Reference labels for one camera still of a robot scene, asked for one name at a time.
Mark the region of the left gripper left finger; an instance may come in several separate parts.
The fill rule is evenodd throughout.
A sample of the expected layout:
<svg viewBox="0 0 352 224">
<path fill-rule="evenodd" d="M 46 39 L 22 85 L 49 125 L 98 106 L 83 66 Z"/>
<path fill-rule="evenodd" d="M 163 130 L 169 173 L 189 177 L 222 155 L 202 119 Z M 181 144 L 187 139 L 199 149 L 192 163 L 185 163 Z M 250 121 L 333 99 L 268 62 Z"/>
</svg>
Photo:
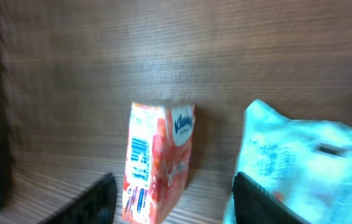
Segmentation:
<svg viewBox="0 0 352 224">
<path fill-rule="evenodd" d="M 41 223 L 112 224 L 116 204 L 117 183 L 113 174 L 107 173 Z"/>
</svg>

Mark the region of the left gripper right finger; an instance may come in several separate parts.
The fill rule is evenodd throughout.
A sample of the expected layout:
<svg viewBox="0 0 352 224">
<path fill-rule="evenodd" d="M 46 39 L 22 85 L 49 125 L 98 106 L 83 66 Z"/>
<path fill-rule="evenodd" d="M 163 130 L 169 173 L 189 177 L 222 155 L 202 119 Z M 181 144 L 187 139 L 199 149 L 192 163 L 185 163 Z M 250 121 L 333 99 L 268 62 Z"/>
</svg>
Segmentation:
<svg viewBox="0 0 352 224">
<path fill-rule="evenodd" d="M 244 172 L 234 177 L 232 195 L 237 224 L 306 223 Z"/>
</svg>

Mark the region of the teal wipes pack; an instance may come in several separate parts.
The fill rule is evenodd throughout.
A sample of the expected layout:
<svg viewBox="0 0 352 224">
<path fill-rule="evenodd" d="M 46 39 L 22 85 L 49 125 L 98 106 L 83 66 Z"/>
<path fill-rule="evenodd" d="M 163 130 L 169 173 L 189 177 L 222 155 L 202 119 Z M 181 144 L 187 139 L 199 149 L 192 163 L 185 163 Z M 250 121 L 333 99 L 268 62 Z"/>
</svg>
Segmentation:
<svg viewBox="0 0 352 224">
<path fill-rule="evenodd" d="M 245 110 L 235 172 L 309 223 L 352 223 L 352 126 L 287 118 L 261 100 Z"/>
</svg>

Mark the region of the red tissue pack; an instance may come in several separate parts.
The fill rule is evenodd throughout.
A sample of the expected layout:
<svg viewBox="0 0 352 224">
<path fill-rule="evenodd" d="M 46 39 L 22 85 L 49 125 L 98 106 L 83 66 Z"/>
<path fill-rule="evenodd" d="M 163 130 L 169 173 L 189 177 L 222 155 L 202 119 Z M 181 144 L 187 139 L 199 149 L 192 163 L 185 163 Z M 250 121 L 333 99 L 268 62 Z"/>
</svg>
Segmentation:
<svg viewBox="0 0 352 224">
<path fill-rule="evenodd" d="M 128 128 L 122 217 L 132 223 L 162 223 L 188 179 L 195 105 L 132 103 Z"/>
</svg>

